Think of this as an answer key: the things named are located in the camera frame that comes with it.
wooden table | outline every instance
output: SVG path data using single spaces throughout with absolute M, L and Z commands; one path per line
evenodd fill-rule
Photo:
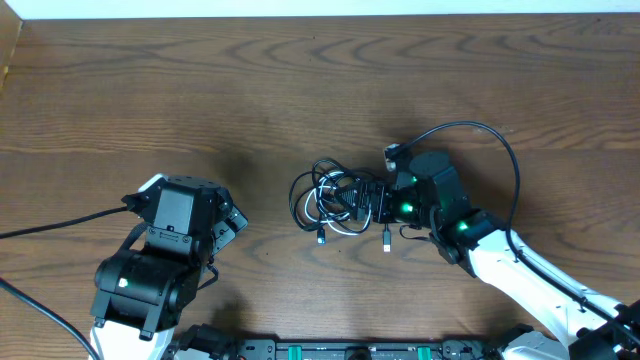
M 157 172 L 228 187 L 249 228 L 178 332 L 208 323 L 281 338 L 494 336 L 537 324 L 432 245 L 381 227 L 301 232 L 287 193 L 330 156 L 383 172 L 382 148 L 453 120 L 499 129 L 520 160 L 515 228 L 579 281 L 640 298 L 639 15 L 32 21 L 0 100 L 0 230 L 119 205 Z M 454 129 L 475 204 L 504 216 L 500 144 Z M 1 241 L 0 274 L 88 334 L 98 264 L 138 219 Z M 0 354 L 82 358 L 0 292 Z

white wall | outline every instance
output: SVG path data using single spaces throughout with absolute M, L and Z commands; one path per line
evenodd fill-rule
M 640 12 L 640 0 L 6 0 L 29 19 Z

